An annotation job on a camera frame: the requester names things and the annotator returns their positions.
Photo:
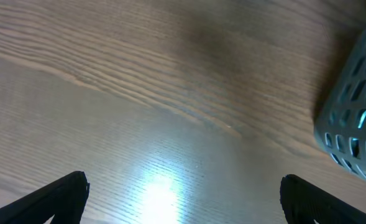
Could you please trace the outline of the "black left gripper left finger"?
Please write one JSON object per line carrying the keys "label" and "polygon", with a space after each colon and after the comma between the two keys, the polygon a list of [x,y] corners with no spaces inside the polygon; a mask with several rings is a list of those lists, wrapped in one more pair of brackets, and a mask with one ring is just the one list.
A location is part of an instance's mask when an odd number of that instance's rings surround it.
{"label": "black left gripper left finger", "polygon": [[89,187],[85,173],[74,171],[0,208],[0,224],[79,223]]}

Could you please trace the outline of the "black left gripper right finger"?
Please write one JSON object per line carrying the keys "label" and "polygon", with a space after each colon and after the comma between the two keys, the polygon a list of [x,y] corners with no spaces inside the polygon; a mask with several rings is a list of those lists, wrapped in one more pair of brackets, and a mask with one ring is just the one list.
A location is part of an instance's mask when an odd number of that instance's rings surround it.
{"label": "black left gripper right finger", "polygon": [[281,180],[280,203],[289,224],[366,223],[366,213],[294,174]]}

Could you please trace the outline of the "grey plastic lattice basket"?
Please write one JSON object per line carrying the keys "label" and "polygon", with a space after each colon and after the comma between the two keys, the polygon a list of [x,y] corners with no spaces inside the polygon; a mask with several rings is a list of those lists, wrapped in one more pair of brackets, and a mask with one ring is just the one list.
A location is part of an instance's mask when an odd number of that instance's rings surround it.
{"label": "grey plastic lattice basket", "polygon": [[336,164],[366,181],[366,122],[356,127],[366,108],[366,29],[354,45],[314,124],[319,147]]}

